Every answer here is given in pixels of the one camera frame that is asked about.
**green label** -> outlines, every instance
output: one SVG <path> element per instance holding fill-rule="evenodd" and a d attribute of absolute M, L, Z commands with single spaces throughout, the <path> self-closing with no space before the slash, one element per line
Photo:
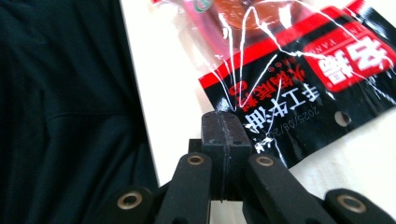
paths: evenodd
<path fill-rule="evenodd" d="M 194 8 L 197 12 L 205 12 L 212 6 L 213 0 L 194 0 Z"/>

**white tabletop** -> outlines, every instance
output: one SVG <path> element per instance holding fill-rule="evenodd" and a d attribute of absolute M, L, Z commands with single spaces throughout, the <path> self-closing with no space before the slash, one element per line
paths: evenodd
<path fill-rule="evenodd" d="M 342 7 L 344 0 L 332 1 Z M 367 0 L 396 24 L 389 1 Z M 201 116 L 213 110 L 198 77 L 201 73 L 178 35 L 172 8 L 158 13 L 150 0 L 121 0 L 134 70 L 160 185 L 172 179 L 189 139 L 201 137 Z M 355 190 L 396 218 L 396 110 L 370 121 L 290 169 L 312 194 Z M 245 223 L 241 203 L 212 203 L 211 223 Z"/>

